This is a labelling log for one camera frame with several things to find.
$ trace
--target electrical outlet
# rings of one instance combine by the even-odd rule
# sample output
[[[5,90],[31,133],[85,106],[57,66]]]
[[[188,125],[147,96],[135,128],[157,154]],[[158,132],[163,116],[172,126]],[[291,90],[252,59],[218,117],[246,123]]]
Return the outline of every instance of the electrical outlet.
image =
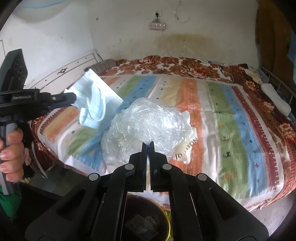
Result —
[[[149,23],[149,30],[165,31],[165,23]]]
[[[155,15],[156,13],[158,13],[158,17],[161,17],[161,10],[155,10],[153,12],[153,16],[152,16],[153,18],[157,18],[156,15]]]

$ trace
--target pillow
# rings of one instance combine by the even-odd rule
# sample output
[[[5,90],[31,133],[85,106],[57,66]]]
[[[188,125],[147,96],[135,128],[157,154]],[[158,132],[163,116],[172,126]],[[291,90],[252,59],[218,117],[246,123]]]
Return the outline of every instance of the pillow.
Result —
[[[90,67],[87,67],[84,71],[86,72],[89,69],[92,69],[98,76],[100,76],[101,73],[115,66],[116,66],[116,62],[113,59],[106,59],[102,62],[96,63]]]
[[[288,116],[290,114],[291,107],[288,103],[280,98],[272,84],[262,84],[261,89],[272,100],[274,105],[282,114],[284,114],[285,116]]]

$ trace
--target clear plastic bag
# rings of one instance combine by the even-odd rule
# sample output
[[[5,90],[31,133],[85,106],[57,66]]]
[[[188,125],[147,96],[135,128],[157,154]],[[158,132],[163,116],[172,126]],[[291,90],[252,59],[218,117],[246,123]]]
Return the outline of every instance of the clear plastic bag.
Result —
[[[126,164],[130,155],[141,151],[142,142],[149,145],[151,141],[156,152],[173,156],[174,148],[195,130],[189,124],[189,113],[184,114],[148,98],[135,100],[114,117],[110,129],[105,131],[101,141],[104,162]]]

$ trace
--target human hand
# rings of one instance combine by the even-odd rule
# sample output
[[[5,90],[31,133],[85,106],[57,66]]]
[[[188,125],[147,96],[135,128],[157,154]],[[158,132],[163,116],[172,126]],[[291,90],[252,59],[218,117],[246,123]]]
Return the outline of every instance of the human hand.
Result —
[[[24,175],[22,166],[25,157],[22,138],[23,132],[19,128],[10,132],[7,139],[11,145],[0,152],[1,160],[5,161],[0,165],[0,171],[6,173],[6,180],[9,182],[18,182]],[[3,140],[0,140],[0,149],[3,148],[3,145]]]

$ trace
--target white wall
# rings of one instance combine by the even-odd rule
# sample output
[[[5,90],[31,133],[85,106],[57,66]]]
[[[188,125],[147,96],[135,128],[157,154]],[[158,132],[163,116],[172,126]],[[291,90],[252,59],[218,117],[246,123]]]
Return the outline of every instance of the white wall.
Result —
[[[44,9],[17,8],[1,30],[0,39],[6,53],[23,49],[26,83],[39,81],[93,49],[86,1],[72,0]]]
[[[177,24],[178,0],[88,0],[93,44],[103,59],[171,55],[258,66],[255,0],[183,0],[184,21]],[[155,10],[167,24],[164,33],[149,31]]]

